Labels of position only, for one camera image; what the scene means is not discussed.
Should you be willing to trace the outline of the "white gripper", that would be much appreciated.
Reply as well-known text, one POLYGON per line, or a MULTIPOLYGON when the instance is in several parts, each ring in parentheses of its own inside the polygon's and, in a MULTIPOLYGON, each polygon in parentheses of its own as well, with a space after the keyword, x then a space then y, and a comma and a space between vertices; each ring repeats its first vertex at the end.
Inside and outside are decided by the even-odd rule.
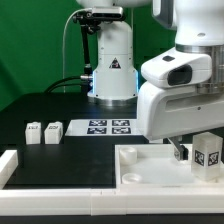
POLYGON ((224 94, 197 94, 194 86, 162 89, 145 82, 137 101, 137 127, 149 140, 169 138, 178 161, 189 151, 176 136, 224 126, 224 94))

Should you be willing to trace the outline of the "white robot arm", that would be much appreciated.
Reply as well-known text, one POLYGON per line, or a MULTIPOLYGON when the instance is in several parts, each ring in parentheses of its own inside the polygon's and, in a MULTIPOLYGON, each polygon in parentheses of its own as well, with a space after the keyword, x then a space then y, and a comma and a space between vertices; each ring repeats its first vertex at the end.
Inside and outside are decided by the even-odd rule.
POLYGON ((149 140, 224 126, 224 0, 151 0, 159 46, 141 66, 137 124, 149 140))

